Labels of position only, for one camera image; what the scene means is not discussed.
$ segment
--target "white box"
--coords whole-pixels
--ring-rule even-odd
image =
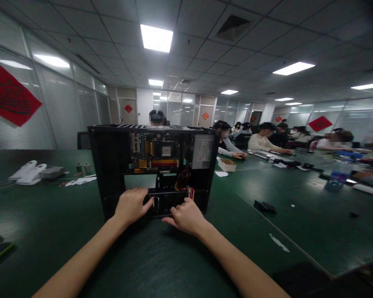
[[[230,159],[218,159],[218,165],[224,172],[235,172],[236,164]]]

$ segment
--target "fluorescent light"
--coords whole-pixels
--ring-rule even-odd
[[[169,53],[173,32],[141,24],[144,48]]]
[[[305,70],[305,69],[308,69],[314,66],[315,65],[309,64],[309,63],[297,62],[287,67],[281,68],[273,73],[277,75],[291,75],[293,73],[296,73],[296,72],[299,72],[299,71],[302,71],[302,70]]]
[[[30,68],[30,67],[28,67],[26,65],[23,65],[21,63],[18,63],[18,62],[15,62],[15,61],[11,61],[11,60],[1,60],[0,59],[0,63],[6,64],[8,66],[15,67],[15,68],[22,68],[22,69],[32,70],[32,68]]]
[[[43,60],[44,62],[47,62],[48,64],[51,64],[52,66],[70,68],[67,62],[55,56],[46,56],[46,55],[33,55],[33,56]]]
[[[282,98],[282,99],[275,99],[276,101],[287,101],[287,100],[293,100],[293,98],[290,98],[290,97],[285,97],[285,98]]]
[[[152,85],[152,86],[163,86],[163,81],[160,81],[160,80],[153,80],[153,79],[149,79],[149,85]]]
[[[356,90],[371,89],[371,88],[373,88],[373,84],[351,87],[351,89],[356,89]]]
[[[235,90],[227,90],[227,91],[224,91],[224,92],[221,92],[221,94],[227,94],[227,95],[231,95],[231,94],[234,94],[238,91],[235,91]]]

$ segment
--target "plastic bottle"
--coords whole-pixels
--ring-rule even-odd
[[[353,170],[352,164],[349,162],[349,158],[346,156],[342,162],[339,162],[333,168],[332,174],[330,175],[329,181],[326,183],[325,189],[330,192],[340,191],[346,180],[349,178],[351,171]]]

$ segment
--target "black computer case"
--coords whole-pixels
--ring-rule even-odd
[[[169,215],[171,207],[184,202],[188,187],[206,212],[220,139],[214,130],[111,124],[89,126],[88,131],[106,220],[113,216],[127,181],[145,187],[135,182],[145,177],[135,175],[148,175],[151,181],[144,202],[155,196],[146,217]]]

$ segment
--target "ceiling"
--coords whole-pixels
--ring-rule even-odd
[[[109,85],[150,88],[148,78],[164,79],[163,89],[212,96],[233,89],[232,98],[263,102],[373,97],[373,89],[350,88],[373,83],[373,1],[306,3],[0,0],[0,10]],[[230,15],[250,22],[234,41],[216,36]],[[173,31],[170,53],[144,49],[140,24]],[[297,61],[316,66],[272,74]]]

